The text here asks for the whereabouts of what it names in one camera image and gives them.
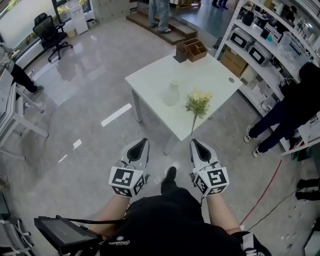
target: red cable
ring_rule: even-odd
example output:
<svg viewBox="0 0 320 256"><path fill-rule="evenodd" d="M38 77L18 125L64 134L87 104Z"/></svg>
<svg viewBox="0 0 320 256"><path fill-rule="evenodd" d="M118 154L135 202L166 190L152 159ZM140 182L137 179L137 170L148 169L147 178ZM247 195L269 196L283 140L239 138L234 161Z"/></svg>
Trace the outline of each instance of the red cable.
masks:
<svg viewBox="0 0 320 256"><path fill-rule="evenodd" d="M248 214L244 217L244 219L240 222L240 225L242 225L242 224L245 222L245 220L249 217L249 215L253 212L253 210L254 210L254 209L256 208L256 206L259 204L259 202L261 201L261 199L264 197L264 195L265 195L265 193L267 192L268 188L270 187L272 181L274 180L274 178L275 178L275 176L276 176L276 174L277 174L277 172L278 172L278 170L279 170L279 168L280 168L281 163L282 163L282 159L280 160L280 163L279 163L277 169L275 170L275 172L274 172L274 174L273 174L273 176L272 176L272 178L271 178L268 186L266 186L264 192L262 193L262 195L260 196L259 200L258 200L258 201L256 202L256 204L254 205L254 207L252 207L252 209L249 211L249 213L248 213Z"/></svg>

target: white tape marking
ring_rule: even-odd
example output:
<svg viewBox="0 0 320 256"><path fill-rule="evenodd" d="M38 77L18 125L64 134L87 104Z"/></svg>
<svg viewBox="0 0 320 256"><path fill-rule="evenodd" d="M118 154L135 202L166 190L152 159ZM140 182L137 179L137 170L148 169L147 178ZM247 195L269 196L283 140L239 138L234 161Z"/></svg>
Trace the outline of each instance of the white tape marking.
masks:
<svg viewBox="0 0 320 256"><path fill-rule="evenodd" d="M67 157L67 154L59 160L59 163Z"/></svg>
<svg viewBox="0 0 320 256"><path fill-rule="evenodd" d="M75 150L77 147L81 145L81 139L78 139L75 143L73 143L73 150Z"/></svg>
<svg viewBox="0 0 320 256"><path fill-rule="evenodd" d="M107 117L105 120L103 120L101 122L102 127L105 127L107 124L109 124L112 120L118 118L119 116L121 116L124 112L128 111L129 109L131 109L131 104L128 103L127 105L123 106L122 108L120 108L118 111L114 112L112 115L110 115L109 117Z"/></svg>

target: shelving unit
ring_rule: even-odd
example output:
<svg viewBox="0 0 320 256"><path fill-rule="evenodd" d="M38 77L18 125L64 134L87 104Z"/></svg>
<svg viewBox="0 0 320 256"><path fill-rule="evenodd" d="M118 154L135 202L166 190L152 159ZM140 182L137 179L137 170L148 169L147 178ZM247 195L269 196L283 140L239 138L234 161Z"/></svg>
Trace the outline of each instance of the shelving unit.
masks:
<svg viewBox="0 0 320 256"><path fill-rule="evenodd" d="M281 18L278 14L271 11L269 8L264 6L263 3L261 3L259 0L250 0L253 4L259 6L261 9L268 12L272 17L277 19L279 22L281 22L290 33L292 33L303 45L303 47L310 52L310 54L313 56L314 60L313 62L319 66L319 57L318 55L311 49L311 47L307 44L307 42L298 34L298 32L291 27L283 18ZM247 2L247 0L240 0L238 5L236 6L236 9L234 10L234 14L232 16L232 19L230 21L230 24L224 34L224 37L221 41L221 44L215 54L215 58L218 58L218 56L221 53L222 48L224 45L229 46L236 54L238 54L240 57L242 57L248 65L250 65L258 74L259 76L267 83L267 85L272 89L274 94L278 97L280 101L284 99L284 95L282 94L279 83L284 79L284 77L281 75L281 73L274 67L274 66L260 66L256 63L256 61L251 58L249 53L246 50L241 49L236 44L234 44L232 41L229 40L230 32L235 28L239 27L246 31L248 34L250 34L256 41L261 43L268 51L270 51L283 65L285 69L291 74L291 76L298 81L298 70L295 70L294 67L291 65L289 61L287 61L286 58L280 55L279 50L277 48L278 43L270 42L265 39L263 39L260 34L262 32L262 29L258 26L252 24L251 26L247 26L242 23L241 19L237 19L239 12L243 6L243 4ZM264 117L267 113L264 109L262 109L261 105L257 103L255 100L251 89L246 86L242 85L239 90L242 92L242 94L251 102L251 104L257 109L257 111ZM320 120L320 112L317 114L318 119ZM275 130L277 128L277 125L271 127L272 130ZM314 138L314 136L310 136L310 122L307 122L305 125L302 125L298 128L298 132L302 138L302 141L297 145L295 148L290 149L290 144L287 140L284 138L280 140L281 145L284 148L284 152L281 155L287 155L305 148L308 148L316 143L320 142L320 137Z"/></svg>

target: metal rack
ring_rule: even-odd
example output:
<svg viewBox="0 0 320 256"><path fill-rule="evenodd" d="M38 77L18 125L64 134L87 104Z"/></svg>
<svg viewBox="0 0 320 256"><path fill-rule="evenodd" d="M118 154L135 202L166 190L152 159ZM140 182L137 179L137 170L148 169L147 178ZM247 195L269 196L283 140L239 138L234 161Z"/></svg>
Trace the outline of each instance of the metal rack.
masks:
<svg viewBox="0 0 320 256"><path fill-rule="evenodd" d="M225 45L229 46L234 52L236 52L240 57L242 57L258 74L259 76L267 83L267 85L272 89L272 91L275 93L275 95L279 98L279 100L283 100L284 95L280 91L280 88L278 86L279 82L284 79L284 77L279 73L279 71L274 66L269 67L263 67L258 65L250 56L249 53L240 47L238 47L236 44L234 44L232 41L229 40L230 32L233 30L233 28L239 27L246 31L248 34L250 34L255 40L257 40L259 43L261 43L269 52L271 52L284 66L284 68L287 69L287 71L292 75L292 77L296 80L298 80L297 71L295 71L291 64L279 54L278 49L273 43L270 43L269 41L263 39L260 37L260 33L258 31L255 31L252 26L247 26L242 23L241 19L238 19L239 13L241 11L242 6L244 3L246 3L247 0L239 0L238 5L236 6L234 10L234 14L231 18L230 24L222 38L221 44L215 54L215 58L217 59ZM298 32L291 27L282 17L280 17L278 14L270 10L268 7L264 6L263 2L260 0L250 0L254 5L259 6L261 9L266 11L269 15L271 15L273 18L281 22L291 34L293 34L299 42L303 45L303 47L308 50L313 56L314 60L313 63L319 66L319 57L318 55L312 50L312 48L307 44L307 42L298 34ZM255 101L254 97L252 97L252 93L249 88L247 88L246 85L242 85L239 90L242 92L242 94L248 98L248 100L252 103L252 105L258 110L258 112L264 117L267 113L260 107L260 105ZM320 112L317 114L318 119L320 120ZM308 148L314 144L317 144L320 142L320 122L313 124L311 128L310 121L306 124L300 126L298 128L298 132L300 133L300 136L302 138L301 143L296 146L293 149L290 149L289 142L282 138L280 140L280 143L282 144L284 148L284 152L281 154L287 155L305 148Z"/></svg>

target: white wall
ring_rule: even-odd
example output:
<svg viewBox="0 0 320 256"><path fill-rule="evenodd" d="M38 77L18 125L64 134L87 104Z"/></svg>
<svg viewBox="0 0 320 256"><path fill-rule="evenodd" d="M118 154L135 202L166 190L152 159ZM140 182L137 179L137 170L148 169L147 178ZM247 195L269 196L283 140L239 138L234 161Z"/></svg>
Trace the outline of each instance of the white wall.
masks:
<svg viewBox="0 0 320 256"><path fill-rule="evenodd" d="M0 18L0 33L9 47L17 47L32 32L41 13L56 14L51 0L21 0Z"/></svg>

